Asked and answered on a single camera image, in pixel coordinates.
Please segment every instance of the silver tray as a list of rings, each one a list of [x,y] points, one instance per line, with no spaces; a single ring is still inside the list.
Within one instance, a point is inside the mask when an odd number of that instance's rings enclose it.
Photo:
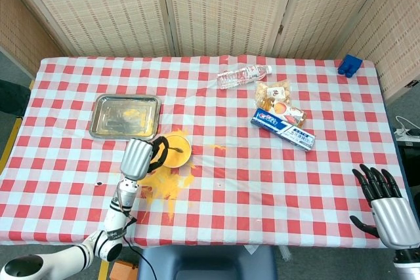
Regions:
[[[89,133],[95,138],[150,140],[156,135],[161,100],[152,95],[102,94]]]

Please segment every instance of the snack bag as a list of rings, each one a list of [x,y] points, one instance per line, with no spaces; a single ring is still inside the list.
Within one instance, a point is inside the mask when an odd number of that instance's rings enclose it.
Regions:
[[[255,102],[258,108],[269,111],[274,101],[281,101],[290,104],[290,85],[288,80],[275,82],[267,85],[262,81],[257,81],[255,91]]]
[[[306,113],[303,110],[294,108],[277,100],[273,102],[273,105],[268,112],[299,128],[302,127],[306,119]]]

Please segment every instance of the blue toothpaste box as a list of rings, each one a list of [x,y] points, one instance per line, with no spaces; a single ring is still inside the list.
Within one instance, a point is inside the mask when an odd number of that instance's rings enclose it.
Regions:
[[[291,142],[292,144],[309,151],[315,142],[315,136],[299,127],[293,126],[286,121],[264,111],[257,109],[251,119],[255,126],[268,130],[272,134]]]

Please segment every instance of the white robotic arm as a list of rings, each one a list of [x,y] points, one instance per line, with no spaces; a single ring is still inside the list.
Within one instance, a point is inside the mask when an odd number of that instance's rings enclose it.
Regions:
[[[159,160],[150,164],[161,143],[165,149]],[[118,183],[106,213],[105,230],[95,231],[82,244],[54,254],[15,258],[0,271],[0,280],[60,280],[88,268],[95,256],[108,262],[115,260],[122,250],[127,227],[136,222],[130,211],[137,194],[137,180],[163,164],[168,147],[165,137],[159,137],[153,143],[131,139],[120,166],[124,179]]]
[[[387,170],[379,172],[361,164],[365,173],[354,169],[363,193],[372,207],[376,227],[362,223],[357,217],[350,219],[362,231],[381,239],[395,250],[394,266],[402,280],[420,280],[420,229],[413,211],[403,198],[395,179]]]

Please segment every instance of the table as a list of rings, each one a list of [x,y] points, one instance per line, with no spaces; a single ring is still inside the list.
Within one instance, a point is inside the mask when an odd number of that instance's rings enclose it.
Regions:
[[[338,63],[261,56],[44,59],[0,177],[0,242],[77,243],[103,228],[126,142],[92,138],[89,120],[99,95],[123,93],[159,96],[159,133],[183,130],[193,147],[191,163],[176,175],[183,183],[176,199],[151,201],[147,187],[139,194],[131,241],[381,247],[348,218],[373,223],[351,170],[359,163],[386,167],[403,188],[402,173],[373,64],[365,61],[347,79],[337,75]],[[251,125],[253,83],[217,89],[219,71],[246,64],[272,65],[268,82],[289,79],[292,103],[308,115],[304,129],[316,136],[312,151]]]

